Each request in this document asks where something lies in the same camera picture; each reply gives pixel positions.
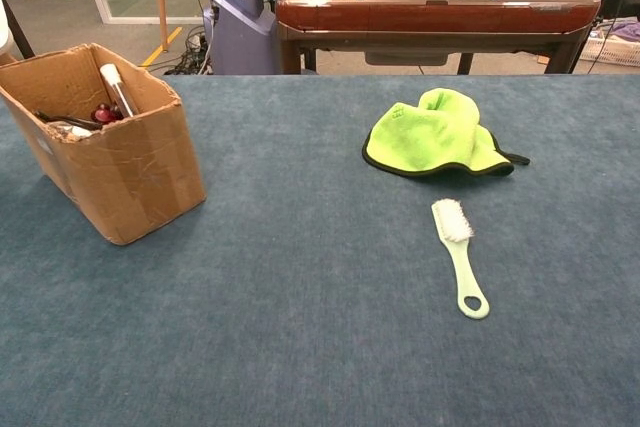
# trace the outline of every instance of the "electric cable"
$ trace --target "electric cable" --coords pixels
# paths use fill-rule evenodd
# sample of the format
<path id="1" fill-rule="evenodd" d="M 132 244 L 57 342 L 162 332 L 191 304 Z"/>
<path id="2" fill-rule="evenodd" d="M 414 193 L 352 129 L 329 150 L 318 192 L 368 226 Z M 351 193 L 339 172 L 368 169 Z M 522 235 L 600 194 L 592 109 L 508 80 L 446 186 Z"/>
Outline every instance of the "electric cable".
<path id="1" fill-rule="evenodd" d="M 595 60 L 591 64 L 591 67 L 589 67 L 589 70 L 587 71 L 587 75 L 591 74 L 591 71 L 593 70 L 595 65 L 598 63 L 598 61 L 600 60 L 600 57 L 602 56 L 602 53 L 604 52 L 604 48 L 607 45 L 607 40 L 609 39 L 609 36 L 613 32 L 613 28 L 615 27 L 616 22 L 618 21 L 618 16 L 620 15 L 620 10 L 621 9 L 622 9 L 622 0 L 619 0 L 618 1 L 618 6 L 616 7 L 616 14 L 613 16 L 613 22 L 611 24 L 611 27 L 609 27 L 609 29 L 607 30 L 607 33 L 605 34 L 604 39 L 602 40 L 602 45 L 600 46 L 600 51 L 598 52 L 598 55 L 596 55 Z"/>
<path id="2" fill-rule="evenodd" d="M 179 60 L 175 65 L 170 65 L 170 61 L 165 62 L 157 62 L 156 64 L 152 64 L 149 72 L 156 72 L 158 70 L 165 69 L 164 75 L 191 75 L 197 74 L 199 72 L 200 66 L 204 61 L 205 51 L 208 46 L 206 46 L 206 41 L 203 38 L 204 27 L 196 26 L 192 28 L 185 38 L 185 51 L 177 59 L 172 59 L 173 61 Z M 196 44 L 192 41 L 193 36 L 200 36 L 201 42 Z"/>
<path id="3" fill-rule="evenodd" d="M 213 31 L 213 18 L 211 19 L 211 30 Z M 211 42 L 209 42 L 209 45 L 207 45 L 207 52 L 204 54 L 204 60 L 202 61 L 202 67 L 200 67 L 200 70 L 198 71 L 198 75 L 204 74 L 204 71 L 207 68 L 207 62 L 211 58 L 211 46 L 212 45 L 213 45 L 213 39 L 211 39 Z"/>
<path id="4" fill-rule="evenodd" d="M 149 67 L 155 67 L 157 65 L 170 64 L 171 62 L 175 62 L 176 60 L 180 60 L 181 58 L 182 58 L 182 56 L 176 57 L 175 59 L 163 60 L 161 62 L 154 62 L 153 64 L 139 65 L 138 67 L 140 67 L 142 69 L 146 69 L 146 68 L 149 68 Z"/>

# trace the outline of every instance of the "cardboard box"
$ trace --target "cardboard box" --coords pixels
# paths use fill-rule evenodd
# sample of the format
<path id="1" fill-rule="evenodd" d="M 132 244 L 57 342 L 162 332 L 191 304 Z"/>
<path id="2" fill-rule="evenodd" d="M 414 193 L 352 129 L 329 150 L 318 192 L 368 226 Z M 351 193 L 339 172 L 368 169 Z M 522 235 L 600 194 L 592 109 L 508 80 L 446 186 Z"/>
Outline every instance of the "cardboard box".
<path id="1" fill-rule="evenodd" d="M 32 112 L 90 119 L 111 89 L 114 63 L 140 114 L 69 139 Z M 98 45 L 0 67 L 0 94 L 42 170 L 115 244 L 165 225 L 206 198 L 180 97 L 164 82 Z"/>

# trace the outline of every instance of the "blue felt surface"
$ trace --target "blue felt surface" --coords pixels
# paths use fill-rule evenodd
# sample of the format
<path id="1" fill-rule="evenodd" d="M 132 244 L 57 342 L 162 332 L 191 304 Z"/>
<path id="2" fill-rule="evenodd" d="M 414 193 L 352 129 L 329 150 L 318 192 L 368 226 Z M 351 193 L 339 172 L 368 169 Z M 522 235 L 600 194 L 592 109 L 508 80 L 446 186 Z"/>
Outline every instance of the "blue felt surface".
<path id="1" fill-rule="evenodd" d="M 209 198 L 124 248 L 0 109 L 0 425 L 639 425 L 637 79 L 172 78 Z M 376 120 L 434 87 L 531 165 L 366 164 Z M 445 196 L 483 321 L 457 310 Z"/>

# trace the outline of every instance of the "white bristles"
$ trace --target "white bristles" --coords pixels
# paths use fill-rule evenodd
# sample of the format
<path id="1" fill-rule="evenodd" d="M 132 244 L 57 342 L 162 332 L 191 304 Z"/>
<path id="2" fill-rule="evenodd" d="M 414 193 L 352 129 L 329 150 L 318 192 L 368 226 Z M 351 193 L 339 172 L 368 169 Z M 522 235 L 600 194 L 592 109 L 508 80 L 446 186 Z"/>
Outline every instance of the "white bristles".
<path id="1" fill-rule="evenodd" d="M 438 216 L 442 235 L 451 242 L 461 242 L 473 237 L 473 229 L 464 216 L 460 202 L 453 199 L 442 199 L 433 204 Z"/>

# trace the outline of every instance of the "floor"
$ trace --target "floor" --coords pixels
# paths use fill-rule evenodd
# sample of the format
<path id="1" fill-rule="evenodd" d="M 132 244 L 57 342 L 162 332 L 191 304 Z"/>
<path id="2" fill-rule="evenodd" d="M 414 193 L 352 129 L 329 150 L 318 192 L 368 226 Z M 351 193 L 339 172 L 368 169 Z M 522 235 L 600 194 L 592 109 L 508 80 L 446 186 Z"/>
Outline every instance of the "floor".
<path id="1" fill-rule="evenodd" d="M 160 44 L 157 25 L 105 25 L 100 20 L 94 0 L 7 0 L 37 54 L 67 49 L 82 43 L 99 43 L 136 64 L 143 63 Z M 178 26 L 169 26 L 172 32 Z M 169 52 L 154 60 L 154 67 L 170 66 L 185 50 L 187 32 L 196 25 L 184 25 L 172 42 Z M 458 54 L 449 56 L 444 66 L 379 67 L 364 62 L 361 53 L 318 52 L 317 70 L 321 75 L 446 75 L 455 74 Z M 479 54 L 471 74 L 526 75 L 542 74 L 545 66 L 536 56 L 519 54 Z M 580 61 L 576 73 L 640 74 L 640 68 Z M 166 69 L 159 68 L 161 76 Z"/>

